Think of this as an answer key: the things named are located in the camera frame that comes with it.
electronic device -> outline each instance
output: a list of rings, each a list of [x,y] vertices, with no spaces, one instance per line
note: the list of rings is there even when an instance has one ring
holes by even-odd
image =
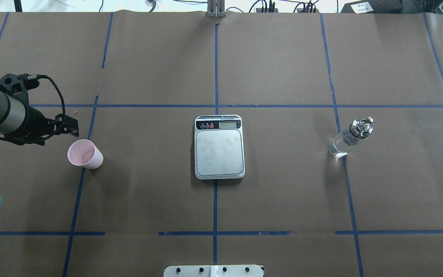
[[[244,176],[246,168],[240,116],[198,116],[194,130],[196,178],[238,179]]]
[[[278,12],[278,8],[271,9],[271,11],[266,11],[266,9],[263,8],[256,8],[255,12],[262,12],[262,13]]]
[[[399,0],[362,0],[346,3],[340,13],[401,13]]]

metal bracket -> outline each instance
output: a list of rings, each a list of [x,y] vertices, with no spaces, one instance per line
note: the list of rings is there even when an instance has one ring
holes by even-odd
[[[208,0],[207,17],[225,17],[225,0]]]
[[[262,265],[167,266],[163,277],[264,277]]]

metal bottle cap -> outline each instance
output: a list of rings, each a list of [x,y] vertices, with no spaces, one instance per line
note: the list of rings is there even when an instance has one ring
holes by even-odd
[[[350,124],[350,132],[359,139],[364,139],[368,137],[374,127],[372,126],[374,119],[368,118],[357,118]]]

scale weighing platform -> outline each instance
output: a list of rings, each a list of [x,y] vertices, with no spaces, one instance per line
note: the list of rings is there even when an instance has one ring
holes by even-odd
[[[240,116],[198,116],[194,129],[196,178],[238,179],[244,176],[246,167]]]

clear glass bottle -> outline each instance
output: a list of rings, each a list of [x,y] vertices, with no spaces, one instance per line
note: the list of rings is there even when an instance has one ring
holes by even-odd
[[[329,153],[336,158],[348,155],[362,140],[366,139],[374,131],[373,121],[374,119],[371,117],[355,119],[349,128],[341,131],[329,144]]]

